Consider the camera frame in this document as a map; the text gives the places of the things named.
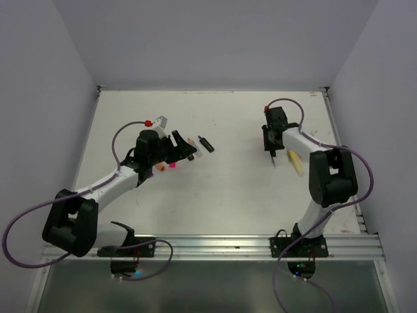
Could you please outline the peach highlighter cap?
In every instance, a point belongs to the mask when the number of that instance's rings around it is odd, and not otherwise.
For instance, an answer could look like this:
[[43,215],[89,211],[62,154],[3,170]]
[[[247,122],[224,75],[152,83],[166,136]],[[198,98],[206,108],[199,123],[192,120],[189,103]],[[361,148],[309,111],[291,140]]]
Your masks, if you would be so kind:
[[159,171],[164,171],[164,170],[165,170],[165,166],[164,166],[162,163],[157,164],[157,165],[156,165],[156,168],[157,168]]

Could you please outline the purple black highlighter pen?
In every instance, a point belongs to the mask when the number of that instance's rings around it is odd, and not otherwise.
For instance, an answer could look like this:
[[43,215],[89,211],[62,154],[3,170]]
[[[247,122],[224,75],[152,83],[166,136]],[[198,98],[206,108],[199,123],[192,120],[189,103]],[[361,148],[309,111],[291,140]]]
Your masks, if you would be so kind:
[[215,151],[215,148],[209,143],[209,141],[202,136],[198,136],[200,144],[210,153]]

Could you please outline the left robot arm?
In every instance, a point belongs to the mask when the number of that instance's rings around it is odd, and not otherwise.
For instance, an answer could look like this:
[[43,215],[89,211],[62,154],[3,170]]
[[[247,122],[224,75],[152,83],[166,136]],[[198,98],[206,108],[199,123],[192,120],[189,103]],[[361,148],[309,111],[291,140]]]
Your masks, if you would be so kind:
[[130,255],[139,244],[134,229],[120,222],[101,225],[99,213],[150,178],[157,164],[176,163],[196,151],[176,130],[170,136],[161,136],[155,130],[141,131],[135,147],[127,152],[123,161],[117,162],[115,171],[93,186],[77,191],[62,189],[56,195],[42,239],[77,257],[85,256],[92,248]]

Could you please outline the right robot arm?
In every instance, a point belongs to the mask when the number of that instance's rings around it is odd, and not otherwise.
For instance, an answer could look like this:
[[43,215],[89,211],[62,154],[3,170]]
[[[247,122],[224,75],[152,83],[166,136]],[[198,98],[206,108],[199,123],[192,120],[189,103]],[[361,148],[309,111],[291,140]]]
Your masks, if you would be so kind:
[[289,123],[281,107],[264,108],[266,124],[262,126],[265,151],[272,158],[278,150],[293,150],[309,164],[308,187],[311,202],[304,216],[287,237],[277,236],[272,243],[285,257],[308,256],[313,252],[327,256],[324,229],[331,210],[347,203],[358,192],[352,155],[339,147],[327,147],[310,141],[298,123]]

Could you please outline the yellow pastel highlighter pen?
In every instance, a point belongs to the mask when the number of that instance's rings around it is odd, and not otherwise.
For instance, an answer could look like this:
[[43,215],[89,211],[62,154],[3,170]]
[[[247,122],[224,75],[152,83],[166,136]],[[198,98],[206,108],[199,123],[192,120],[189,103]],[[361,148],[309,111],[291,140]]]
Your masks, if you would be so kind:
[[302,165],[302,159],[299,157],[299,155],[293,150],[288,150],[287,155],[289,162],[293,165],[297,175],[299,177],[304,176],[304,167]]

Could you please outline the aluminium right side rail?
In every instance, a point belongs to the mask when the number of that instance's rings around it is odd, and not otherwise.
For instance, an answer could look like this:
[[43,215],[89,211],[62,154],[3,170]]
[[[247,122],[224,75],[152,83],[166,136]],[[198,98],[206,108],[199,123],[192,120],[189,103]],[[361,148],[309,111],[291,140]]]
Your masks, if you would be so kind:
[[[370,167],[368,166],[368,163],[355,151],[351,151],[347,146],[340,145],[341,140],[339,136],[339,132],[336,126],[336,120],[334,119],[334,115],[332,113],[332,109],[330,107],[330,98],[328,95],[328,88],[322,87],[320,88],[320,92],[324,98],[324,103],[326,106],[326,110],[330,119],[330,124],[332,127],[332,131],[334,133],[335,141],[339,145],[333,145],[332,147],[334,149],[337,149],[339,151],[339,155],[341,157],[341,161],[343,165],[341,166],[342,172],[344,174],[347,174],[349,178],[354,179],[354,190],[358,191],[358,183],[356,182],[356,170],[354,169],[354,162],[353,158],[356,157],[359,159],[359,161],[365,166],[365,169],[370,173]],[[348,205],[354,208],[354,212],[356,214],[356,218],[358,220],[358,225],[360,228],[361,233],[368,234],[366,223],[364,220],[363,212],[360,209],[359,203],[362,201],[362,198],[358,198],[357,196],[353,196],[351,200],[342,203],[339,206],[339,210],[347,208]]]

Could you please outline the aluminium rail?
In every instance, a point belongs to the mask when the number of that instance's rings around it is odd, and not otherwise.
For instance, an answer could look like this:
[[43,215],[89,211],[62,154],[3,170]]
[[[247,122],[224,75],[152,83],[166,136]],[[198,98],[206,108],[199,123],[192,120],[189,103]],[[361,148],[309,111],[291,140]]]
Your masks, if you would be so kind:
[[[342,172],[344,174],[347,174],[349,178],[354,179],[354,190],[358,191],[358,183],[356,182],[356,170],[354,169],[354,162],[353,158],[356,157],[359,159],[359,161],[365,166],[365,169],[370,173],[370,167],[368,166],[368,163],[355,151],[351,151],[347,146],[340,145],[341,140],[339,136],[339,132],[336,126],[336,120],[334,119],[334,115],[332,113],[332,109],[330,107],[330,98],[328,95],[328,88],[322,87],[320,88],[320,92],[324,98],[324,103],[326,106],[326,110],[330,119],[330,124],[332,127],[332,131],[334,133],[335,141],[339,145],[333,145],[332,147],[334,149],[337,149],[339,151],[339,155],[341,157],[341,161],[343,165],[341,166]],[[342,203],[339,206],[339,210],[347,208],[348,205],[354,208],[354,212],[356,214],[356,218],[358,220],[358,225],[360,228],[361,233],[368,234],[366,223],[364,220],[363,212],[360,209],[359,203],[362,201],[362,198],[358,198],[357,196],[353,196],[351,200]]]
[[[275,261],[279,245],[273,235],[144,235],[136,239],[158,239],[146,249],[150,260],[163,261]],[[164,241],[171,243],[171,251]],[[384,252],[378,235],[325,235],[313,248],[299,248],[283,261],[382,261]]]

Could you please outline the aluminium front rail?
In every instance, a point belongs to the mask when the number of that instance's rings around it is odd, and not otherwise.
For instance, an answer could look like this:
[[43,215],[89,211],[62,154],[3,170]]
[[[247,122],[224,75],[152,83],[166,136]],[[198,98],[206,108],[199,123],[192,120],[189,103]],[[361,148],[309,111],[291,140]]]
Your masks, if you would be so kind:
[[[146,249],[150,260],[163,261],[275,261],[279,245],[273,235],[144,235],[136,239],[158,239]],[[171,243],[171,251],[164,241]],[[283,261],[382,261],[384,252],[378,235],[325,235],[313,248],[299,248]]]

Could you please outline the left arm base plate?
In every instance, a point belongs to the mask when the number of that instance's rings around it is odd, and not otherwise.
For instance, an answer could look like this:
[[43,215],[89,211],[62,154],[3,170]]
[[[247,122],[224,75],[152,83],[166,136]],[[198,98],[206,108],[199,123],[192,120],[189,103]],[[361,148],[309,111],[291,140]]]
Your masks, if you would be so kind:
[[103,247],[98,249],[98,257],[108,258],[153,258],[155,237],[133,237],[122,244],[122,248]]

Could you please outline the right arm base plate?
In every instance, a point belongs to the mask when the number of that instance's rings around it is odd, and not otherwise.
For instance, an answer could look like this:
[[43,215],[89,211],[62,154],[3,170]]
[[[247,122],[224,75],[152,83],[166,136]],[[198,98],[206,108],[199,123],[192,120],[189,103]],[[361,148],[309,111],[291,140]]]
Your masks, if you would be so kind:
[[[290,237],[270,237],[270,251],[273,258],[278,258],[282,251],[289,246],[293,240]],[[312,239],[303,239],[292,246],[284,255],[284,258],[327,258],[329,252],[326,239],[321,235]]]

